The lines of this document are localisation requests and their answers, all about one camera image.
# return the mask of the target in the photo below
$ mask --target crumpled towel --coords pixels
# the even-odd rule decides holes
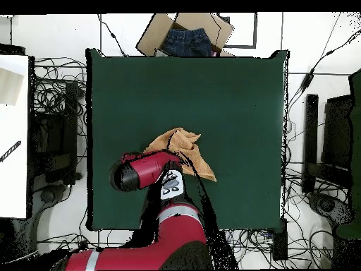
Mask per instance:
[[[166,149],[170,138],[171,140],[168,148],[170,151],[172,152],[181,151],[192,161],[195,169],[197,170],[197,173],[201,178],[205,178],[217,182],[213,171],[200,155],[200,149],[196,144],[194,144],[199,137],[200,134],[197,135],[192,132],[187,132],[183,128],[175,128],[157,137],[144,150],[144,153]],[[184,164],[182,164],[182,166],[183,166],[184,174],[190,174],[193,176],[195,175],[191,166]]]

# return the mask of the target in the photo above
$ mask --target gray stripe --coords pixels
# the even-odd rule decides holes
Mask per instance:
[[[174,207],[169,207],[168,209],[165,209],[160,215],[159,215],[159,223],[163,222],[165,219],[170,218],[174,216],[175,214],[180,215],[187,215],[191,216],[194,219],[198,220],[200,224],[200,219],[198,218],[197,212],[194,211],[191,207],[183,206],[183,205],[177,205]]]
[[[87,267],[85,268],[85,271],[95,270],[95,265],[97,264],[98,257],[99,257],[99,253],[95,249],[93,249],[89,257],[89,260],[87,261]]]

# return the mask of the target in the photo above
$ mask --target green tabletop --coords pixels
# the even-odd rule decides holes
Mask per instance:
[[[176,127],[202,134],[196,143],[217,179],[203,183],[220,229],[279,225],[285,51],[271,59],[90,53],[90,229],[139,229],[146,189],[116,192],[109,170]],[[195,177],[185,185],[200,207]]]

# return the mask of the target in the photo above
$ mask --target white floor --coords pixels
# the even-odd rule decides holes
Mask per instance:
[[[231,23],[235,25],[235,33],[230,44],[250,44],[252,42],[252,17],[243,13],[222,13],[222,15],[230,16]],[[152,14],[107,14],[102,15],[102,20],[109,25],[126,54],[141,55],[135,45],[151,17]],[[291,98],[304,77],[302,73],[308,72],[322,55],[337,17],[338,13],[284,13],[282,34],[282,13],[258,13],[257,48],[226,49],[226,51],[236,56],[267,58],[276,50],[290,50],[288,93]],[[325,53],[343,44],[360,27],[359,16],[355,13],[342,13]],[[10,21],[0,18],[0,43],[11,43],[10,30]],[[303,130],[304,126],[306,94],[319,95],[319,123],[321,123],[324,121],[324,105],[327,99],[350,93],[348,76],[361,68],[360,41],[359,36],[351,44],[323,59],[318,65],[315,70],[315,73],[318,74],[315,75],[311,86],[296,102],[290,113],[291,120],[296,123],[298,133]],[[26,53],[36,59],[70,57],[85,64],[85,49],[93,47],[100,49],[106,56],[121,56],[118,45],[111,38],[105,26],[102,26],[102,32],[100,32],[97,15],[15,16],[12,24],[12,44],[25,47]],[[64,62],[68,62],[68,60],[59,59],[59,64]],[[63,71],[63,74],[67,73],[76,76],[79,70],[66,69]],[[318,160],[320,160],[322,152],[322,133],[323,127],[320,126]],[[290,143],[291,161],[302,161],[302,140],[301,135]],[[84,155],[84,151],[85,140],[78,136],[78,154]],[[289,167],[296,171],[301,170],[300,164],[292,164]],[[86,158],[82,159],[77,170],[83,174],[83,179],[73,187],[68,200],[44,212],[39,223],[38,241],[66,234],[79,234],[79,223],[82,221],[87,207]],[[295,190],[300,194],[298,187],[295,187]],[[312,232],[319,229],[330,230],[328,222],[313,213],[305,203],[300,203],[298,206],[290,204],[289,213],[301,225],[306,239]],[[98,236],[98,232],[88,231],[85,228],[85,220],[82,222],[81,232],[92,243],[100,242],[100,246],[106,246],[109,231],[101,231]],[[295,223],[288,224],[288,233],[289,243],[301,238],[300,230]],[[131,231],[113,231],[109,236],[109,243],[123,243],[130,237]],[[63,239],[70,241],[72,238],[72,236],[68,236],[55,238],[52,241],[61,242]],[[319,248],[323,246],[332,248],[332,239],[326,234],[318,234],[312,241]],[[48,252],[58,246],[58,243],[40,243],[39,251],[41,253]],[[289,249],[289,254],[302,253],[305,251],[304,247],[305,242],[293,243],[290,246],[293,249]],[[310,253],[306,252],[298,257],[310,258]],[[298,267],[307,267],[308,265],[304,260],[293,260],[293,262]],[[269,268],[263,255],[257,252],[248,253],[243,258],[242,266],[243,269]],[[323,263],[321,267],[329,267],[329,264]]]

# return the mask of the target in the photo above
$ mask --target jeans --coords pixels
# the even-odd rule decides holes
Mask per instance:
[[[177,57],[210,57],[212,55],[211,41],[203,28],[170,29],[161,49],[170,56]]]

